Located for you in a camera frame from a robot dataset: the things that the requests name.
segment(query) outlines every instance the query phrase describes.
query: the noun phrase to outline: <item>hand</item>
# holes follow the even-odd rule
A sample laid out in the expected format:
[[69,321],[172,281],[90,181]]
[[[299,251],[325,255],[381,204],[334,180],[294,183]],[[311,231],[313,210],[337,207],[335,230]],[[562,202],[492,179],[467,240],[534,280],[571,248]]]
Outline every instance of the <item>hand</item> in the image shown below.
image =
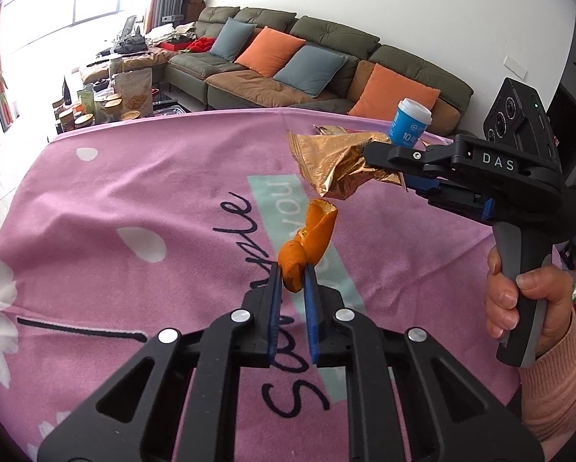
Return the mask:
[[501,257],[497,248],[489,253],[487,276],[487,331],[499,339],[505,330],[514,329],[519,322],[516,310],[519,291],[529,299],[549,301],[544,317],[542,335],[536,356],[552,349],[568,333],[572,321],[572,276],[559,267],[548,265],[517,276],[516,285],[501,274]]

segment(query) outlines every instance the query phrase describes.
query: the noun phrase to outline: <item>pink sleeve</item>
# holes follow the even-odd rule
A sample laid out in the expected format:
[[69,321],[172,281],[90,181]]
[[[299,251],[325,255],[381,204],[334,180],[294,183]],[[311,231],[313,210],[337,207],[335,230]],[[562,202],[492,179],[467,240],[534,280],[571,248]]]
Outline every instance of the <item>pink sleeve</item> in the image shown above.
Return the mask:
[[550,460],[576,430],[576,320],[558,345],[519,373],[523,423]]

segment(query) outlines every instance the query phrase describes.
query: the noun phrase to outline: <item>silver screw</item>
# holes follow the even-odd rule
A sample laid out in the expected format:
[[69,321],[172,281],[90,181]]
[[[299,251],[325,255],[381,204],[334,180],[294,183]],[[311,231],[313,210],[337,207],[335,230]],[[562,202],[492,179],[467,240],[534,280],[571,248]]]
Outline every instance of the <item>silver screw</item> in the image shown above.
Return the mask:
[[174,328],[165,328],[157,336],[158,340],[162,344],[170,344],[172,342],[175,342],[178,337],[179,333]]
[[252,315],[247,309],[237,309],[230,315],[230,319],[235,323],[243,323],[247,321]]
[[339,321],[352,321],[354,319],[354,311],[350,309],[339,309],[335,313],[335,318]]
[[414,342],[422,342],[427,338],[427,332],[425,332],[422,328],[412,328],[408,333],[407,337],[410,341]]

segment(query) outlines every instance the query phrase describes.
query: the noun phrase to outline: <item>light switch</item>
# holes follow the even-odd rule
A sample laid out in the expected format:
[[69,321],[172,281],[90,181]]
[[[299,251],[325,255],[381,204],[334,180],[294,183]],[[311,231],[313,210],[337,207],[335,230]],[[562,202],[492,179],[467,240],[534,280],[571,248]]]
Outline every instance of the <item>light switch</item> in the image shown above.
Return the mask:
[[525,79],[527,75],[527,69],[521,66],[517,61],[515,61],[510,55],[506,55],[506,59],[504,60],[504,66],[510,69],[515,75],[517,75],[522,80]]

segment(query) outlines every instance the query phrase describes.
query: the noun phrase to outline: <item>orange peel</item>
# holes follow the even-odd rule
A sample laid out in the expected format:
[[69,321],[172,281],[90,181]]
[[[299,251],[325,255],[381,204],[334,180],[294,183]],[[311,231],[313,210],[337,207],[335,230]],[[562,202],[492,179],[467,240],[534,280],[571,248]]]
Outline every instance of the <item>orange peel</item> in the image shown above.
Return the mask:
[[282,269],[284,286],[291,292],[302,290],[306,265],[317,265],[329,247],[337,212],[337,207],[324,199],[312,200],[307,207],[305,227],[281,247],[277,263]]

